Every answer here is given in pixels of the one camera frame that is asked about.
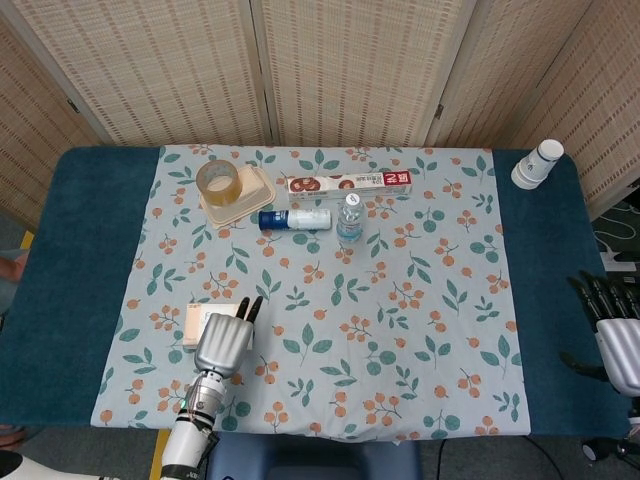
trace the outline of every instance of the beige box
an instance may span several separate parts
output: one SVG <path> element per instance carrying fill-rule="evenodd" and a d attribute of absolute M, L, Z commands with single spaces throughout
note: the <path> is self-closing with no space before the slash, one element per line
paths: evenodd
<path fill-rule="evenodd" d="M 207 326 L 207 319 L 212 313 L 231 315 L 238 311 L 239 303 L 190 303 L 187 305 L 187 319 L 184 325 L 184 337 L 182 344 L 185 347 L 195 347 Z M 253 341 L 249 342 L 248 350 L 251 350 Z"/>

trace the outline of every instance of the cardboard box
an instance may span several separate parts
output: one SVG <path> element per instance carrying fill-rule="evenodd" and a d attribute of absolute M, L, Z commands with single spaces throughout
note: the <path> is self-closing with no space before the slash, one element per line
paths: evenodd
<path fill-rule="evenodd" d="M 187 305 L 187 319 L 184 325 L 184 337 L 182 344 L 185 347 L 196 347 L 200 341 L 200 337 L 207 326 L 209 316 L 212 313 L 220 313 L 223 315 L 231 315 L 232 317 L 238 311 L 239 303 L 190 303 Z M 247 350 L 253 347 L 253 338 L 249 341 Z"/>
<path fill-rule="evenodd" d="M 315 200 L 344 198 L 348 193 L 361 197 L 376 195 L 403 195 L 411 191 L 411 174 L 398 172 L 356 173 L 328 177 L 289 178 L 289 200 Z"/>

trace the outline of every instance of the tape roll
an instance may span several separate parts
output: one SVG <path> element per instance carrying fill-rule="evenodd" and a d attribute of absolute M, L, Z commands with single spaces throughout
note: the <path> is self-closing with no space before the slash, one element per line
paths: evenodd
<path fill-rule="evenodd" d="M 226 160 L 205 163 L 198 170 L 196 185 L 207 203 L 218 207 L 232 204 L 242 193 L 238 170 Z"/>

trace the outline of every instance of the white cup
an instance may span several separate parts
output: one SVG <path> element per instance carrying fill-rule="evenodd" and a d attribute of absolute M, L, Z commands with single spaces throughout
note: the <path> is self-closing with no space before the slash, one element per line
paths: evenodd
<path fill-rule="evenodd" d="M 547 178 L 563 153 L 560 142 L 544 140 L 513 168 L 511 180 L 525 190 L 536 188 Z"/>

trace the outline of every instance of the bottle cap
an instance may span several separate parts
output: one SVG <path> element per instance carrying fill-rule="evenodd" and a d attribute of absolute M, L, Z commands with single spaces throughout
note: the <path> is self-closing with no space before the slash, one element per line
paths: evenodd
<path fill-rule="evenodd" d="M 358 195 L 357 193 L 350 193 L 349 195 L 347 195 L 345 202 L 350 207 L 355 207 L 360 203 L 360 195 Z"/>
<path fill-rule="evenodd" d="M 564 147 L 557 140 L 543 140 L 538 145 L 538 154 L 547 161 L 554 162 L 564 153 Z"/>
<path fill-rule="evenodd" d="M 275 212 L 258 212 L 258 227 L 260 230 L 286 230 L 289 228 L 287 220 L 289 210 L 278 210 Z"/>

